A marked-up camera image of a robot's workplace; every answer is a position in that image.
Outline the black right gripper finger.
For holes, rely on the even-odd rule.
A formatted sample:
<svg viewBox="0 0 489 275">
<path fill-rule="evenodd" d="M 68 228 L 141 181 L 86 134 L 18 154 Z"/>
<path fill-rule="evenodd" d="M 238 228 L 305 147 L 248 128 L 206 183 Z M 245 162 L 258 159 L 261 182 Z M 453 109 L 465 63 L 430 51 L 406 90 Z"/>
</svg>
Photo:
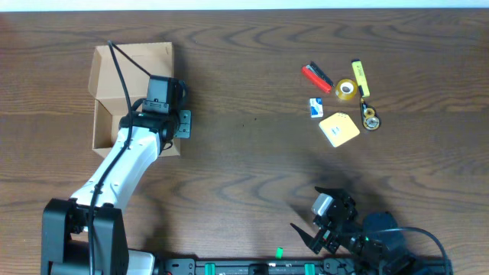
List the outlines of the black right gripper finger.
<svg viewBox="0 0 489 275">
<path fill-rule="evenodd" d="M 343 189 L 323 188 L 323 187 L 320 187 L 320 186 L 315 186 L 314 189 L 318 193 L 324 193 L 324 194 L 326 194 L 328 196 L 331 196 L 331 197 L 343 197 L 343 195 L 344 195 L 344 190 Z"/>
<path fill-rule="evenodd" d="M 290 223 L 292 228 L 297 231 L 304 244 L 314 253 L 318 254 L 319 251 L 316 249 L 316 241 L 315 238 L 308 233 L 306 233 L 303 229 L 299 228 L 297 225 Z"/>
</svg>

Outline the brown cardboard box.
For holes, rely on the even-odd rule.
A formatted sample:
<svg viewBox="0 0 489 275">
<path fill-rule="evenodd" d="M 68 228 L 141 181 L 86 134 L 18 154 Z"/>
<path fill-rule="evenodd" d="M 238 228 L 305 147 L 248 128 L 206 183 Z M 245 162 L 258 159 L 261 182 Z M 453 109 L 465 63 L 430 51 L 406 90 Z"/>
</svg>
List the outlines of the brown cardboard box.
<svg viewBox="0 0 489 275">
<path fill-rule="evenodd" d="M 171 42 L 120 44 L 118 46 L 149 73 L 172 76 L 174 73 Z M 147 95 L 149 76 L 121 53 L 115 53 L 132 102 Z M 118 136 L 120 119 L 127 115 L 125 94 L 107 46 L 97 46 L 92 58 L 89 93 L 95 99 L 92 149 L 105 158 Z"/>
</svg>

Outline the yellow sticky notepad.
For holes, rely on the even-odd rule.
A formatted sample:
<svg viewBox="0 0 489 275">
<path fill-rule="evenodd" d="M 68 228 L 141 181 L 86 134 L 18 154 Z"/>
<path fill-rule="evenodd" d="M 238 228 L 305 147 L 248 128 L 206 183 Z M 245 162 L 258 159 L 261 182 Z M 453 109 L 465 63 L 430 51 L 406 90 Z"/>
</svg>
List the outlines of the yellow sticky notepad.
<svg viewBox="0 0 489 275">
<path fill-rule="evenodd" d="M 333 147 L 339 147 L 360 134 L 351 117 L 344 112 L 336 112 L 322 120 L 319 128 Z"/>
</svg>

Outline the black correction tape dispenser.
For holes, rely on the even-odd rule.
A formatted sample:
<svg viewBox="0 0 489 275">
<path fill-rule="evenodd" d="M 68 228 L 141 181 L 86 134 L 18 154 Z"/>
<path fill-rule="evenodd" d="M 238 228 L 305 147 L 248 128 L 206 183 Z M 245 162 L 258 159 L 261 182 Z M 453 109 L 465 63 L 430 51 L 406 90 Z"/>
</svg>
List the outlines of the black correction tape dispenser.
<svg viewBox="0 0 489 275">
<path fill-rule="evenodd" d="M 376 131 L 381 126 L 381 119 L 377 116 L 375 108 L 360 98 L 360 109 L 363 127 L 367 131 Z"/>
</svg>

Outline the white blue staples box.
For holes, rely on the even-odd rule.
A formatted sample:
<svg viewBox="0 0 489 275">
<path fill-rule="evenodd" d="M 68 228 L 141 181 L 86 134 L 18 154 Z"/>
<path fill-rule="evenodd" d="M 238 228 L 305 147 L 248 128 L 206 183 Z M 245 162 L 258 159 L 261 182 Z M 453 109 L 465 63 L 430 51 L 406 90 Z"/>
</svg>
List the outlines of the white blue staples box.
<svg viewBox="0 0 489 275">
<path fill-rule="evenodd" d="M 311 118 L 321 118 L 324 115 L 321 98 L 310 98 L 309 107 Z"/>
</svg>

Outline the yellow tape roll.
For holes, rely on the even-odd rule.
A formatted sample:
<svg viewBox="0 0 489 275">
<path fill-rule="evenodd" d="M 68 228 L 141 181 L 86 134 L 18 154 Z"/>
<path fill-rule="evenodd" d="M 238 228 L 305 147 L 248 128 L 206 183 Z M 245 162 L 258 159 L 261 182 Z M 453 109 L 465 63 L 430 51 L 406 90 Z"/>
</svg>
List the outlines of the yellow tape roll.
<svg viewBox="0 0 489 275">
<path fill-rule="evenodd" d="M 357 83 L 352 79 L 341 79 L 335 86 L 335 94 L 341 100 L 351 100 L 358 91 Z"/>
</svg>

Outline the yellow highlighter pen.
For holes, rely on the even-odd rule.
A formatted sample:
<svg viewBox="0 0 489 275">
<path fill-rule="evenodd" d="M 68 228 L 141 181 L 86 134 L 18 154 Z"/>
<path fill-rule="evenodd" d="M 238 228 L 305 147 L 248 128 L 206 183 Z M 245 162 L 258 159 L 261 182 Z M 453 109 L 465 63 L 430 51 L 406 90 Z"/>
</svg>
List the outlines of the yellow highlighter pen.
<svg viewBox="0 0 489 275">
<path fill-rule="evenodd" d="M 356 83 L 358 85 L 358 90 L 361 93 L 361 97 L 369 97 L 371 95 L 370 89 L 368 87 L 368 82 L 361 61 L 352 60 L 351 66 L 355 75 Z"/>
</svg>

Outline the red black stapler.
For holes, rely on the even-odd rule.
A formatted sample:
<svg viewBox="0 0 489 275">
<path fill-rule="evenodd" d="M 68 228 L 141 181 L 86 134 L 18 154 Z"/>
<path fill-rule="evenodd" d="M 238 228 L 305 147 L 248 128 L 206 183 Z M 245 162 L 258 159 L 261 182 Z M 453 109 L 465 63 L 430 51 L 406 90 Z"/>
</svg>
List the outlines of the red black stapler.
<svg viewBox="0 0 489 275">
<path fill-rule="evenodd" d="M 335 86 L 333 81 L 331 81 L 313 61 L 303 66 L 301 72 L 313 85 L 327 94 L 329 94 Z"/>
</svg>

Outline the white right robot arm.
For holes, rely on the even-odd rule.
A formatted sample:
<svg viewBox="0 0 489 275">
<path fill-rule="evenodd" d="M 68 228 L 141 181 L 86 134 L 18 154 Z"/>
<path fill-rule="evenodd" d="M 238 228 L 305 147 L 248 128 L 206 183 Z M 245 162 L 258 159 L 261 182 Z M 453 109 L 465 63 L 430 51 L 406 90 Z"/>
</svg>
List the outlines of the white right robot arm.
<svg viewBox="0 0 489 275">
<path fill-rule="evenodd" d="M 356 222 L 356 202 L 344 189 L 316 187 L 319 193 L 313 203 L 313 224 L 319 230 L 312 236 L 297 225 L 305 245 L 315 254 L 322 249 L 335 254 L 340 247 L 357 260 L 358 267 L 371 268 L 379 274 L 415 274 L 423 262 L 406 247 L 406 239 L 394 231 L 397 222 L 389 212 L 368 215 Z"/>
</svg>

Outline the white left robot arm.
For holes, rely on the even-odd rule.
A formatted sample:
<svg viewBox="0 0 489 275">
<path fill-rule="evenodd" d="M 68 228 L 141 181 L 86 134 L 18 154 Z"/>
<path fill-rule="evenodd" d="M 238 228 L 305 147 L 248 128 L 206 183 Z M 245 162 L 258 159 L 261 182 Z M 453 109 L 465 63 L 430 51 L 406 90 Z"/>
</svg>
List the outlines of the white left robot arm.
<svg viewBox="0 0 489 275">
<path fill-rule="evenodd" d="M 155 254 L 128 246 L 123 212 L 147 168 L 189 137 L 189 95 L 182 80 L 151 76 L 147 95 L 128 102 L 112 149 L 69 199 L 51 199 L 42 215 L 42 274 L 162 274 Z"/>
</svg>

